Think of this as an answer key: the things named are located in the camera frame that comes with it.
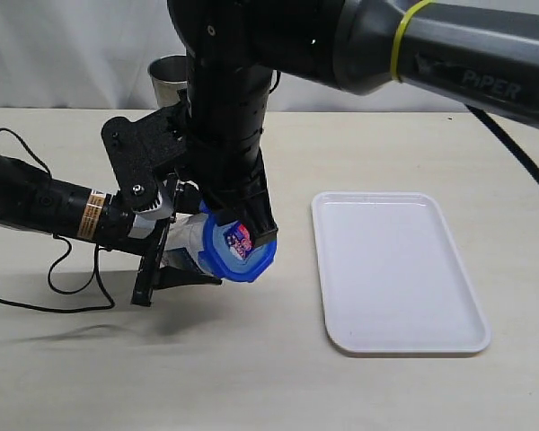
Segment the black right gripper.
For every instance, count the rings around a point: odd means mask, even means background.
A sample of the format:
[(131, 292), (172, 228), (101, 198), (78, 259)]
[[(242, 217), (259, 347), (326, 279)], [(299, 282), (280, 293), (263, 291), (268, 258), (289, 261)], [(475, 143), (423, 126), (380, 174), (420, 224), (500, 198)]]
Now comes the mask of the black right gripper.
[(187, 92), (178, 103), (141, 119), (113, 117), (102, 142), (127, 205), (155, 209), (160, 182), (171, 174), (197, 184), (206, 205), (228, 220), (241, 220), (254, 247), (277, 240), (261, 135), (266, 93), (213, 100), (200, 117)]

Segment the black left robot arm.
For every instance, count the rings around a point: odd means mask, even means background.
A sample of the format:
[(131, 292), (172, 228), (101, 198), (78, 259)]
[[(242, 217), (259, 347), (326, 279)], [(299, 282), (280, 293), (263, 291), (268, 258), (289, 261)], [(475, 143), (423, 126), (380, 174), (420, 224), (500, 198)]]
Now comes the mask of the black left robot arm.
[(21, 160), (0, 155), (0, 225), (93, 243), (141, 258), (131, 303), (176, 286), (222, 284), (198, 269), (163, 266), (170, 220), (149, 221), (127, 208), (120, 193), (54, 180)]

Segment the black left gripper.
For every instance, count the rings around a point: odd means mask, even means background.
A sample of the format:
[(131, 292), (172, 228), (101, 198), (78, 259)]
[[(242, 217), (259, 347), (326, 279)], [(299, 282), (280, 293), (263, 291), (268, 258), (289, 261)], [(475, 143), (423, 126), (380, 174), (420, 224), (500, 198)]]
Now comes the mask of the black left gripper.
[(131, 303), (148, 307), (155, 290), (182, 286), (220, 286), (218, 277), (194, 270), (162, 266), (162, 257), (169, 228), (177, 213), (197, 215), (202, 212), (202, 196), (190, 182), (169, 179), (158, 193), (166, 199), (166, 215), (156, 220), (128, 208), (123, 194), (117, 192), (109, 200), (98, 223), (96, 243), (107, 251), (123, 251), (140, 258)]

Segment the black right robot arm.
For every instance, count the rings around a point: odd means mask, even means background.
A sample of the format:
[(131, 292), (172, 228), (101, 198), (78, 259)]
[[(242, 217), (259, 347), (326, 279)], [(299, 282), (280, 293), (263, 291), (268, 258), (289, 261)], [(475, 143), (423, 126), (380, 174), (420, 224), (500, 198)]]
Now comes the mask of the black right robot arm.
[(363, 95), (405, 83), (539, 129), (539, 15), (433, 1), (171, 1), (186, 49), (180, 101), (102, 140), (136, 213), (170, 214), (162, 189), (195, 182), (255, 246), (275, 241), (260, 141), (278, 73)]

